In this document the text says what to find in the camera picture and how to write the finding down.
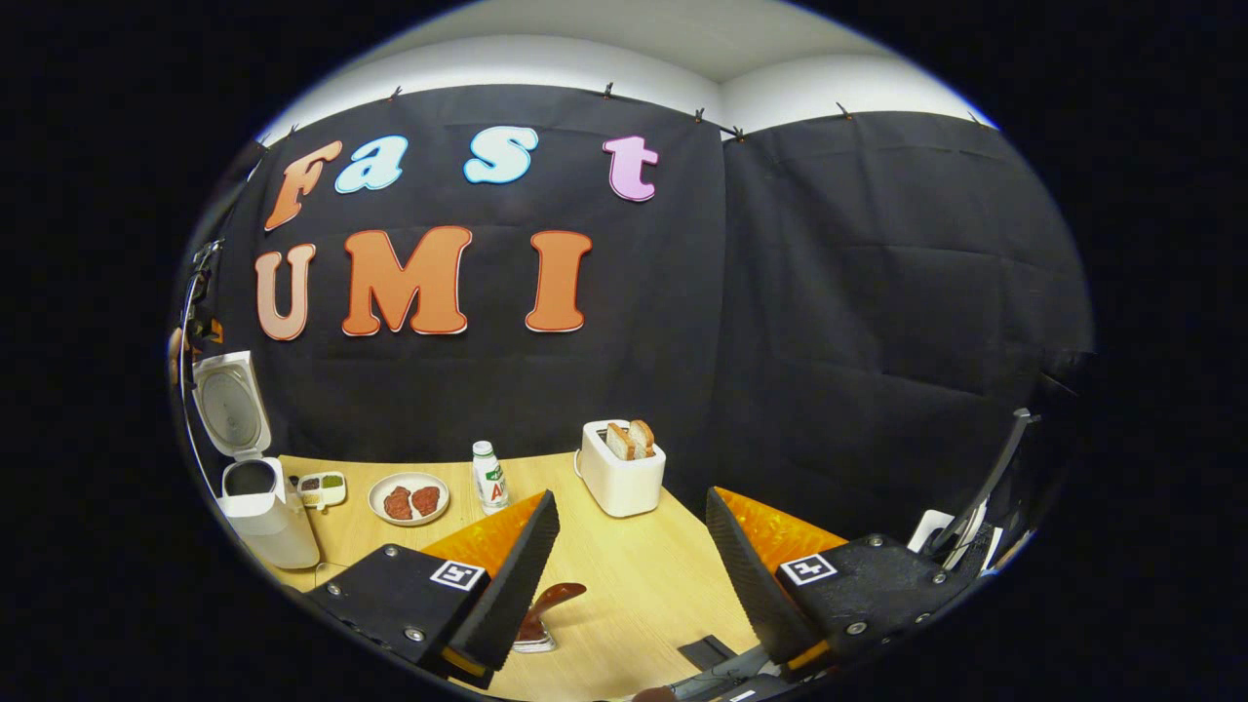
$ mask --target toast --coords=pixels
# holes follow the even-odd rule
[[[634,461],[654,456],[654,432],[641,420],[633,420],[628,428],[607,425],[607,447],[620,461]]]
[[[628,426],[628,437],[633,443],[634,458],[654,456],[654,432],[650,431],[650,425],[641,420],[633,420],[633,423]]]
[[[633,460],[633,442],[629,441],[628,435],[624,433],[615,423],[607,425],[607,447],[615,453],[615,457],[620,461]]]

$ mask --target open lid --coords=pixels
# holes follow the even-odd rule
[[[192,372],[195,406],[217,451],[241,458],[268,448],[272,435],[251,351],[205,358]]]

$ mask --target blue letter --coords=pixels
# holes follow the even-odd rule
[[[468,145],[475,159],[464,164],[468,182],[512,182],[529,170],[529,151],[538,147],[538,132],[519,126],[492,126]]]
[[[407,151],[407,139],[402,136],[383,136],[364,144],[351,155],[353,161],[333,182],[338,192],[354,192],[361,187],[381,190],[398,180],[403,169],[398,160]]]

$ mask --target bottle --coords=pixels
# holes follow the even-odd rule
[[[512,498],[507,493],[503,466],[494,456],[494,446],[490,442],[478,441],[472,445],[472,472],[477,483],[477,497],[480,498],[480,508],[487,516],[512,503]]]

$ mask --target black backdrop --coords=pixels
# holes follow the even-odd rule
[[[847,538],[957,513],[1045,358],[1093,349],[1040,180],[998,131],[916,112],[787,124],[724,160],[716,481]]]
[[[468,144],[494,125],[537,130],[532,166],[470,184]],[[602,144],[633,134],[660,155],[644,202],[607,184]],[[347,155],[387,135],[408,139],[402,176],[337,192]],[[300,214],[265,231],[287,165],[334,140],[344,155]],[[458,284],[467,330],[343,334],[346,239],[384,230],[406,261],[447,225],[473,232]],[[523,325],[529,237],[548,229],[593,240],[585,324],[569,334]],[[208,349],[253,352],[272,455],[458,461],[489,438],[503,457],[529,456],[577,447],[587,421],[643,417],[669,456],[666,487],[695,513],[723,485],[847,537],[905,538],[924,510],[956,513],[1046,350],[1092,351],[1056,205],[998,131],[942,115],[865,112],[723,142],[689,115],[582,90],[378,99],[276,142],[221,236],[225,342]],[[300,244],[317,245],[308,322],[275,341],[256,317],[255,260]],[[278,267],[278,311],[290,271]]]
[[[495,125],[537,131],[530,167],[513,182],[472,184],[463,176],[468,145]],[[387,135],[408,139],[399,179],[337,192],[333,179],[351,152]],[[643,172],[656,189],[644,202],[618,197],[608,181],[603,142],[630,135],[659,152]],[[265,156],[221,232],[225,344],[210,349],[252,350],[273,455],[463,461],[485,438],[503,458],[533,456],[577,448],[585,422],[643,417],[671,473],[704,470],[698,453],[706,448],[724,270],[719,135],[715,125],[633,100],[503,85],[399,95],[307,125]],[[301,197],[300,214],[266,232],[287,165],[334,140],[343,154]],[[458,284],[467,329],[421,335],[404,324],[398,332],[383,325],[374,336],[343,334],[346,239],[384,230],[406,264],[436,226],[472,231]],[[585,324],[573,332],[525,327],[538,281],[530,237],[544,230],[593,241],[577,291]],[[256,317],[255,260],[298,244],[317,246],[307,326],[295,340],[273,341]],[[290,310],[290,274],[283,262],[281,312]]]

